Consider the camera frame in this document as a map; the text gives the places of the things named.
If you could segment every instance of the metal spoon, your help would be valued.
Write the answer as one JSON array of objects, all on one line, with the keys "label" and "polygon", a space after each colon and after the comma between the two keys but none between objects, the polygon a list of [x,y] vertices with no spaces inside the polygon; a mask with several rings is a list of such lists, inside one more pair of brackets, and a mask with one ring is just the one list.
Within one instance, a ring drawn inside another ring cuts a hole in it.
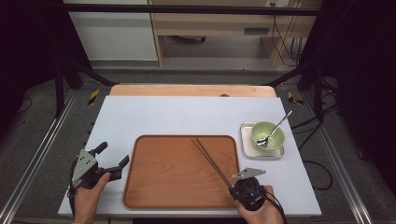
[{"label": "metal spoon", "polygon": [[266,136],[265,138],[261,138],[257,140],[257,145],[261,147],[267,147],[268,145],[268,138],[271,137],[271,135],[279,128],[279,126],[285,121],[285,119],[291,114],[292,110],[275,126],[275,128]]}]

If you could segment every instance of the wall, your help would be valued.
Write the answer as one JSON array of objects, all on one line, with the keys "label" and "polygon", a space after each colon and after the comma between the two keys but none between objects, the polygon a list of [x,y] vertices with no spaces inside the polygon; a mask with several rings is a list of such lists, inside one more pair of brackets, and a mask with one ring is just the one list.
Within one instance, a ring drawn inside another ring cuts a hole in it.
[{"label": "wall", "polygon": [[[79,4],[146,5],[146,0],[64,0]],[[92,61],[157,61],[148,13],[70,12]]]}]

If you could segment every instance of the white table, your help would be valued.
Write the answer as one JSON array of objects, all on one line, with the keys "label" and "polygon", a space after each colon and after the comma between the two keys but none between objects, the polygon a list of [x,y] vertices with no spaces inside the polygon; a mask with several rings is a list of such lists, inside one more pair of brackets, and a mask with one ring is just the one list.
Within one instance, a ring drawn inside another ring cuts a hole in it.
[{"label": "white table", "polygon": [[[265,175],[257,178],[262,185],[274,187],[287,217],[320,216],[318,201],[287,121],[281,126],[286,135],[282,158],[253,160],[243,153],[240,132],[243,123],[262,120],[277,123],[284,116],[283,105],[275,97],[107,96],[86,150],[107,141],[107,149],[97,156],[99,166],[107,168],[116,166],[128,154],[132,158],[134,140],[143,134],[230,135],[236,142],[240,168],[266,170]],[[238,217],[235,209],[129,209],[122,203],[128,170],[129,164],[123,169],[121,180],[107,184],[97,209],[99,216]],[[59,214],[71,216],[67,197]]]}]

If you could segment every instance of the square plate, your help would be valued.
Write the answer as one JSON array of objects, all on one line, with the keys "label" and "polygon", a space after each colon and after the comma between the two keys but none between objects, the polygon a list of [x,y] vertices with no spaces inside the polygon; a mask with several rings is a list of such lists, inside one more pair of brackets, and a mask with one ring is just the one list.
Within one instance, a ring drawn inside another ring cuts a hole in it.
[{"label": "square plate", "polygon": [[254,147],[253,141],[251,140],[251,128],[254,123],[244,123],[241,125],[242,145],[244,147],[244,153],[250,158],[255,159],[266,159],[275,160],[283,156],[284,148],[280,147],[275,150],[257,150]]}]

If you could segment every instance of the human hand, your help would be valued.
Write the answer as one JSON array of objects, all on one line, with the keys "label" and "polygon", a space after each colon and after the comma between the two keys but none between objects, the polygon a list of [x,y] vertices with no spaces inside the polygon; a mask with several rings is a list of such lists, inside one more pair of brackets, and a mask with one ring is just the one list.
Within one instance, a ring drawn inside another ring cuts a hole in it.
[{"label": "human hand", "polygon": [[96,209],[99,204],[100,195],[105,188],[110,173],[102,175],[93,189],[79,187],[75,196],[75,223],[93,223],[96,217]]},{"label": "human hand", "polygon": [[[274,190],[272,186],[264,186],[265,191],[274,195]],[[271,195],[267,194],[271,200],[276,202],[275,198]],[[282,224],[283,218],[280,215],[279,211],[276,207],[265,200],[264,204],[257,211],[248,211],[245,209],[244,205],[242,205],[237,200],[235,201],[236,208],[238,210],[239,215],[241,215],[248,224]]]}]

